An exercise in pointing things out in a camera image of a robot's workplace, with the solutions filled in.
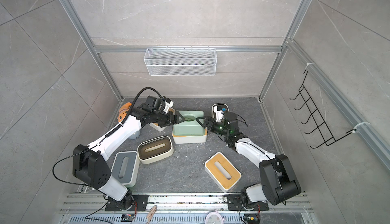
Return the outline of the small bamboo lid tissue box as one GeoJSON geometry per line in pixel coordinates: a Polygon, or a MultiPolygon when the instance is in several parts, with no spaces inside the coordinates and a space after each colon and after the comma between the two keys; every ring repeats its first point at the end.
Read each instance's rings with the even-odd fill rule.
{"type": "MultiPolygon", "coordinates": [[[[173,112],[173,114],[175,113],[175,109],[173,108],[170,108],[169,109],[170,112],[173,112]]],[[[159,126],[157,123],[150,123],[149,124],[152,128],[154,128],[155,130],[159,131],[159,132],[162,132],[166,127],[161,127],[159,126]]]]}

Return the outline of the green tissue box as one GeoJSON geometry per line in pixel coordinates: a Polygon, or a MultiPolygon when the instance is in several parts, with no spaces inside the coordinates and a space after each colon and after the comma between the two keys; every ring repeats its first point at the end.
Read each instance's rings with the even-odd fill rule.
{"type": "Polygon", "coordinates": [[[203,117],[203,111],[185,111],[178,110],[175,114],[184,117],[184,121],[173,126],[173,134],[175,136],[202,136],[205,134],[205,129],[198,123],[197,118],[203,117]]]}

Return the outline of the large bamboo lid tissue box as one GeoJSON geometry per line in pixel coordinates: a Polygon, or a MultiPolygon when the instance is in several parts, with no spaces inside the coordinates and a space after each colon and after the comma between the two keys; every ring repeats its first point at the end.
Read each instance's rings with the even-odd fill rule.
{"type": "Polygon", "coordinates": [[[172,137],[176,144],[192,144],[192,143],[205,143],[207,140],[208,131],[205,129],[205,133],[202,136],[178,136],[172,132],[172,137]]]}

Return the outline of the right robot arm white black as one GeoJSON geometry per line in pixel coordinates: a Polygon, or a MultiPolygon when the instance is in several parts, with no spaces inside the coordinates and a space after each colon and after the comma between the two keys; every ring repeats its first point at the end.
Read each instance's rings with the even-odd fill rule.
{"type": "Polygon", "coordinates": [[[242,190],[240,198],[244,206],[259,201],[267,201],[276,206],[302,192],[288,157],[284,154],[272,154],[253,143],[241,132],[237,114],[226,112],[220,122],[211,116],[198,117],[196,121],[210,132],[223,136],[223,141],[229,148],[258,167],[261,183],[242,190]]]}

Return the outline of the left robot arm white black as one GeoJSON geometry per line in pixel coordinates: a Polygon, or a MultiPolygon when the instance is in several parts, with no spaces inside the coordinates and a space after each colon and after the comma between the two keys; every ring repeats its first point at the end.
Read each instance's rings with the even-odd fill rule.
{"type": "Polygon", "coordinates": [[[134,104],[126,103],[120,108],[118,124],[109,132],[87,146],[78,145],[73,151],[73,176],[107,195],[110,201],[131,198],[131,191],[112,176],[106,162],[115,150],[147,124],[165,127],[185,121],[179,112],[170,110],[173,101],[166,97],[148,96],[145,103],[137,107],[134,104]]]}

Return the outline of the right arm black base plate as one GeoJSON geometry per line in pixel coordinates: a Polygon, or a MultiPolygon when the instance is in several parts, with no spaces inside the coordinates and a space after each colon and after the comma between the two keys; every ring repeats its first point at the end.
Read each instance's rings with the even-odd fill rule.
{"type": "Polygon", "coordinates": [[[224,195],[223,201],[227,203],[227,208],[229,211],[239,211],[239,210],[260,210],[268,211],[269,206],[266,200],[261,200],[258,202],[252,202],[243,194],[227,194],[224,195]]]}

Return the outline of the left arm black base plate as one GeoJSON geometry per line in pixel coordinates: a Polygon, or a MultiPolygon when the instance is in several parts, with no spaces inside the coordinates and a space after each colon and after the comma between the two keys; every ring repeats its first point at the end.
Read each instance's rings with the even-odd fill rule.
{"type": "Polygon", "coordinates": [[[145,211],[148,204],[148,195],[125,196],[121,201],[109,197],[105,211],[145,211]]]}

